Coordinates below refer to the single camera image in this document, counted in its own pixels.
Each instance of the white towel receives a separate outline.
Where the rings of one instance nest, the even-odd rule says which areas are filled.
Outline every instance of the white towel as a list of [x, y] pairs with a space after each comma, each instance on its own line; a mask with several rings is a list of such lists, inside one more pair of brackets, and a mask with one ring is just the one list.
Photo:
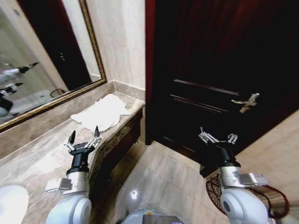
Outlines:
[[130, 115], [126, 109], [126, 104], [116, 95], [108, 94], [103, 99], [95, 102], [87, 110], [71, 115], [71, 118], [84, 127], [94, 132], [98, 126], [99, 131], [103, 132], [120, 122], [120, 115]]

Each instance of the door panel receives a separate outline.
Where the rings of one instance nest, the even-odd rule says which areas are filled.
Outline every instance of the door panel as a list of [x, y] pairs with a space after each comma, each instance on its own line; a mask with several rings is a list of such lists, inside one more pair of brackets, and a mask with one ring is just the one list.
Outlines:
[[[274, 127], [267, 119], [278, 121], [298, 91], [298, 6], [294, 0], [156, 1], [153, 139], [211, 171], [214, 156], [199, 140], [201, 126], [222, 140], [238, 134], [234, 154]], [[257, 106], [239, 113], [243, 105], [231, 100], [256, 92]]]

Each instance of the white sink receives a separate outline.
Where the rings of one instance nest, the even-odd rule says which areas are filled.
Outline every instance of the white sink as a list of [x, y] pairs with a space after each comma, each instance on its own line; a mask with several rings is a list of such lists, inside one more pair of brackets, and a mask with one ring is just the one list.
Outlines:
[[19, 185], [0, 187], [0, 223], [20, 224], [25, 216], [29, 195]]

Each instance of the marble countertop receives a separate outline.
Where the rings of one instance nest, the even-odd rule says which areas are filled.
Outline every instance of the marble countertop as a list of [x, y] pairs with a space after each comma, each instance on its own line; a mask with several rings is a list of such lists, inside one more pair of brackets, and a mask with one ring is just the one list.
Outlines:
[[[143, 101], [119, 92], [115, 92], [114, 95], [126, 103], [126, 108], [132, 114], [121, 115], [119, 124], [100, 133], [102, 141], [89, 155], [90, 166], [93, 164], [93, 157], [101, 153], [101, 146], [145, 105]], [[58, 193], [46, 193], [44, 189], [48, 180], [65, 177], [71, 166], [72, 156], [68, 154], [64, 144], [73, 130], [76, 130], [75, 143], [86, 142], [93, 137], [93, 132], [69, 119], [0, 160], [0, 186], [19, 184], [29, 193], [29, 205], [23, 224], [45, 223], [48, 213], [64, 197]]]

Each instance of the dark wooden door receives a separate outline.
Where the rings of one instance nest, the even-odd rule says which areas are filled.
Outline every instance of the dark wooden door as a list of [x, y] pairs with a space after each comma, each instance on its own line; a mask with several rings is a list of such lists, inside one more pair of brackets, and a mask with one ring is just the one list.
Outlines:
[[[298, 109], [298, 6], [296, 0], [156, 1], [150, 138], [198, 161], [206, 176], [215, 162], [198, 137], [201, 126], [219, 139], [238, 134], [237, 154]], [[243, 105], [231, 100], [256, 92], [257, 105], [239, 113]]]
[[61, 0], [18, 0], [69, 90], [90, 84], [85, 61]]

